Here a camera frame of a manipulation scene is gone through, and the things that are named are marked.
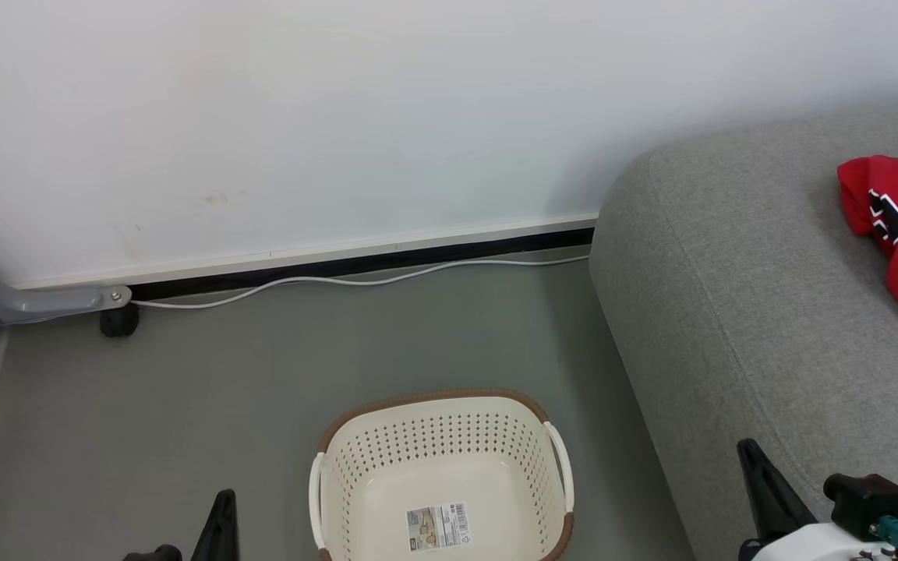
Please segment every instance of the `sticker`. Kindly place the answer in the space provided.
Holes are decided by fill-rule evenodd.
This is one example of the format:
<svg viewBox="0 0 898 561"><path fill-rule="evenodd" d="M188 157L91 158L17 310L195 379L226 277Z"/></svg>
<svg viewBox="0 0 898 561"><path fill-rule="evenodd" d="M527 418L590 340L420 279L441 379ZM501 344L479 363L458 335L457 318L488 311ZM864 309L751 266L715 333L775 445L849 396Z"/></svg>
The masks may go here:
<svg viewBox="0 0 898 561"><path fill-rule="evenodd" d="M461 502L407 511L407 539L411 551L472 543L468 516L466 505Z"/></svg>

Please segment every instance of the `black rubber foot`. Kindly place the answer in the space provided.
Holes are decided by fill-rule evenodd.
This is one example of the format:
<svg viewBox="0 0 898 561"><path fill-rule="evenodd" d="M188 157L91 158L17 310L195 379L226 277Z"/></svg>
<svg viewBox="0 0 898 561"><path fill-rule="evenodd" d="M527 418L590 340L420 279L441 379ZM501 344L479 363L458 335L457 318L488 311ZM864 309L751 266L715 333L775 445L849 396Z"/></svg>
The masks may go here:
<svg viewBox="0 0 898 561"><path fill-rule="evenodd" d="M99 331L106 337L129 337L136 331L140 321L140 312L136 303L129 303L122 308L106 309L99 315Z"/></svg>

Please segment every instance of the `perforated basket wall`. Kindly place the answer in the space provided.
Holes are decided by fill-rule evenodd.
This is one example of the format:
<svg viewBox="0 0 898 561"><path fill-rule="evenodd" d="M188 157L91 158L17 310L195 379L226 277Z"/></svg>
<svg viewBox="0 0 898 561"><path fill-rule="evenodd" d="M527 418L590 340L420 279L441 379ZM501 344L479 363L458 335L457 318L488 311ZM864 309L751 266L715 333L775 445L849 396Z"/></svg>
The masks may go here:
<svg viewBox="0 0 898 561"><path fill-rule="evenodd" d="M350 527L361 486L382 470L463 455L497 456L513 466L528 493L538 553L555 559L570 537L573 518L564 508L563 479L534 401L508 390L470 390L421 395L374 404L332 425L322 443L322 519L327 550L335 561L356 561Z"/></svg>

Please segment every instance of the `gray metal bracket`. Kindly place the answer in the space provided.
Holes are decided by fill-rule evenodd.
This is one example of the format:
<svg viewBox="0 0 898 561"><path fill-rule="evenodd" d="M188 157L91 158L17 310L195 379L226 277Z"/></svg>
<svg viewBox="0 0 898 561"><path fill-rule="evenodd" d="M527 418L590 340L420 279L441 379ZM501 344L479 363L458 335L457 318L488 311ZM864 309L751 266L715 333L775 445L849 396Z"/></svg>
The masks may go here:
<svg viewBox="0 0 898 561"><path fill-rule="evenodd" d="M122 308L131 302L128 287L61 288L19 291L0 281L0 322L31 323L76 313Z"/></svg>

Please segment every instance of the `gray sofa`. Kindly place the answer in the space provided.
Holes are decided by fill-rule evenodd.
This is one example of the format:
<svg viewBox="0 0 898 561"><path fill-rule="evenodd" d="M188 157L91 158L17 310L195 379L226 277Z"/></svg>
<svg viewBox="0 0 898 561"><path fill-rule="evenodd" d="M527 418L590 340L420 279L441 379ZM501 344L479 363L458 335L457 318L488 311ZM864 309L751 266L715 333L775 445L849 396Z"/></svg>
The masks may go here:
<svg viewBox="0 0 898 561"><path fill-rule="evenodd" d="M833 472L898 483L898 303L835 169L898 156L898 107L663 146L614 186L592 278L699 561L755 536L735 444L821 521Z"/></svg>

